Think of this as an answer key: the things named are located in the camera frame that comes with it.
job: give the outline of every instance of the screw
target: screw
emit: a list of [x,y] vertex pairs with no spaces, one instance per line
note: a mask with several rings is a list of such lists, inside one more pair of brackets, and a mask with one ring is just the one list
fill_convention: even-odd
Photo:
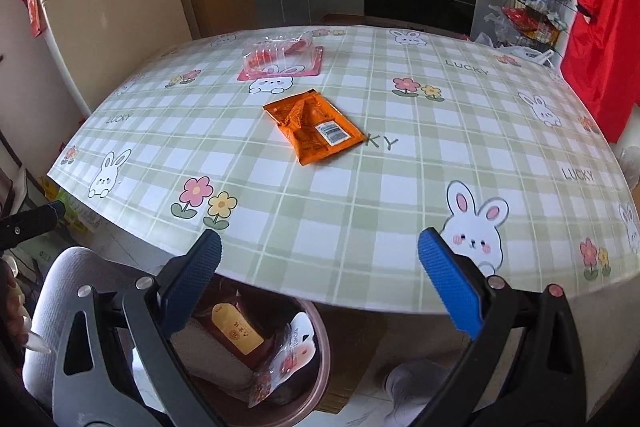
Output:
[[78,288],[78,297],[88,297],[91,295],[91,286],[85,284],[84,286],[80,286]]
[[557,284],[550,284],[549,293],[551,293],[551,295],[553,295],[554,297],[562,297],[564,295],[564,290],[562,289],[562,286],[558,286]]
[[486,281],[488,285],[491,286],[491,288],[493,288],[494,290],[501,290],[502,288],[507,286],[507,283],[499,275],[492,275]]
[[146,290],[148,288],[151,288],[151,285],[153,283],[154,283],[154,280],[151,279],[151,277],[148,277],[148,276],[141,277],[136,281],[136,288],[138,288],[139,290]]

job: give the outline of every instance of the red shirt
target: red shirt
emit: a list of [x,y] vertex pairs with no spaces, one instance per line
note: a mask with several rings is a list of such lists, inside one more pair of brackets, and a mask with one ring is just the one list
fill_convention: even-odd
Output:
[[640,98],[640,0],[577,0],[560,66],[605,138],[617,142]]

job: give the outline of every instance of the table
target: table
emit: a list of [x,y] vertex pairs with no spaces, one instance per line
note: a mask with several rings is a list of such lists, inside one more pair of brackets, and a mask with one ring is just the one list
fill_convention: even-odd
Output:
[[[49,175],[169,253],[212,227],[223,275],[347,307],[444,311],[417,260],[426,227],[521,289],[575,296],[638,272],[630,192],[559,73],[405,30],[290,30],[324,46],[320,75],[273,92],[237,81],[244,45],[280,30],[172,48],[102,103]],[[262,106],[311,88],[367,140],[302,167]]]

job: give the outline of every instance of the clear plastic lid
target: clear plastic lid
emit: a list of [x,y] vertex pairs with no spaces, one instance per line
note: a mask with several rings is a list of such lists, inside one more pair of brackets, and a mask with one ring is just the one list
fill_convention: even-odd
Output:
[[310,33],[273,35],[246,45],[242,56],[248,74],[306,71],[314,66],[316,46]]

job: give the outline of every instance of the fridge door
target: fridge door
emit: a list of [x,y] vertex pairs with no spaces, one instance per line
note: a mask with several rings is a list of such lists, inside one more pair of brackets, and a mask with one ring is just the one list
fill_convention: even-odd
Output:
[[44,13],[66,81],[90,111],[151,55],[191,40],[180,0],[46,0]]

